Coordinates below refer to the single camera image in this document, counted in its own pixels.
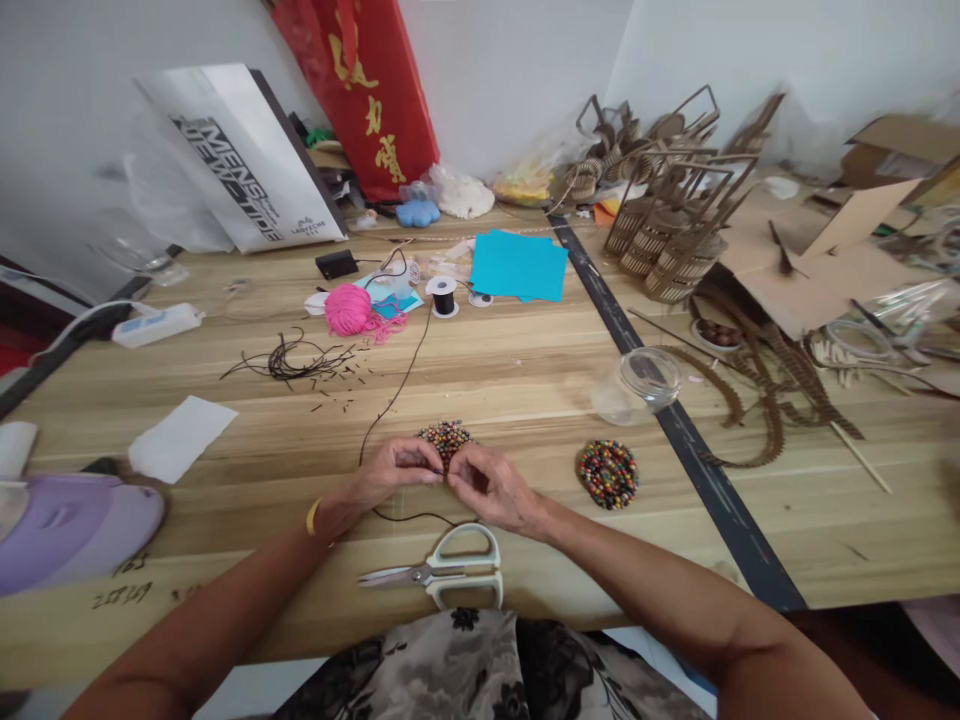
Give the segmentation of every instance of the gold bracelet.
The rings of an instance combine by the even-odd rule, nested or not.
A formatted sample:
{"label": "gold bracelet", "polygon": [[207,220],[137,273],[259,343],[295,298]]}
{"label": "gold bracelet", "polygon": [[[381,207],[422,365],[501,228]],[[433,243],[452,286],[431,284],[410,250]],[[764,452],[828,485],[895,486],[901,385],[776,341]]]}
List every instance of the gold bracelet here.
{"label": "gold bracelet", "polygon": [[322,497],[318,497],[316,499],[316,502],[314,502],[313,505],[310,506],[310,512],[307,513],[307,534],[310,535],[310,537],[317,536],[317,531],[313,527],[313,516],[317,513],[317,508],[320,507],[320,501],[322,499],[323,499]]}

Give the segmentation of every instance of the colorful bead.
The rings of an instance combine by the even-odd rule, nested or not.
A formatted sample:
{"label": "colorful bead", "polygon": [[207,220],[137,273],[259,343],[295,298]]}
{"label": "colorful bead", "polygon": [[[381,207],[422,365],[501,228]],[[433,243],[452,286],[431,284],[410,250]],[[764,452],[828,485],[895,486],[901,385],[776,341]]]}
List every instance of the colorful bead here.
{"label": "colorful bead", "polygon": [[627,507],[640,484],[633,453],[616,440],[587,443],[577,462],[577,475],[593,501],[607,510]]}
{"label": "colorful bead", "polygon": [[463,428],[460,420],[441,420],[436,425],[423,428],[414,437],[423,438],[437,448],[440,460],[443,461],[444,474],[450,470],[450,459],[457,451],[468,442],[476,442]]}

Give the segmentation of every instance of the pink yarn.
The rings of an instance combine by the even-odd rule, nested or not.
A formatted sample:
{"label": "pink yarn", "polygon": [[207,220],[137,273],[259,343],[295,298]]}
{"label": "pink yarn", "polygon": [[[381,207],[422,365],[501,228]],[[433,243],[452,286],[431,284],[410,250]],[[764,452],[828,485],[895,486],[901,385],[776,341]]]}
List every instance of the pink yarn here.
{"label": "pink yarn", "polygon": [[340,337],[369,335],[375,344],[382,345],[391,334],[407,325],[407,314],[399,312],[395,303],[394,307],[398,314],[385,320],[373,311],[370,293],[353,283],[344,283],[330,293],[324,303],[324,314],[330,329]]}

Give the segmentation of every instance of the floral skirt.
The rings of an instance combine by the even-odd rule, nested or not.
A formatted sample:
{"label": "floral skirt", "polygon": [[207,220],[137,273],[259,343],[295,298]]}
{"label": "floral skirt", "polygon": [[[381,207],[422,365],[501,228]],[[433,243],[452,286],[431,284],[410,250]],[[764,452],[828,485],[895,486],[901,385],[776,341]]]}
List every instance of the floral skirt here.
{"label": "floral skirt", "polygon": [[338,653],[274,717],[707,718],[642,657],[603,633],[466,608]]}

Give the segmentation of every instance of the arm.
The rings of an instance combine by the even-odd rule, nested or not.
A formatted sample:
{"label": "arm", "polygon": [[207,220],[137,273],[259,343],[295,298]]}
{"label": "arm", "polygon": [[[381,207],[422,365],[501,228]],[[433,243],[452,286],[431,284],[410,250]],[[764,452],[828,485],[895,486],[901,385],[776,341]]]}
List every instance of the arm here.
{"label": "arm", "polygon": [[766,605],[699,565],[537,495],[502,454],[464,446],[448,482],[485,522],[577,563],[717,685],[721,717],[872,717],[831,660]]}
{"label": "arm", "polygon": [[189,718],[276,621],[360,516],[401,485],[436,484],[442,470],[424,440],[388,440],[369,466],[325,495],[315,536],[298,523],[192,595],[107,668],[65,720]]}

